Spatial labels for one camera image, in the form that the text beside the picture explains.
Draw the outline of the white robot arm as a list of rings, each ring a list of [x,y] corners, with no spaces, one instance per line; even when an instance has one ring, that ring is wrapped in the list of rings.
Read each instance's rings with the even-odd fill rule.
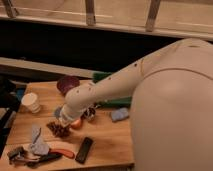
[[[135,171],[213,171],[213,44],[183,39],[92,85],[71,89],[60,121],[131,97]]]

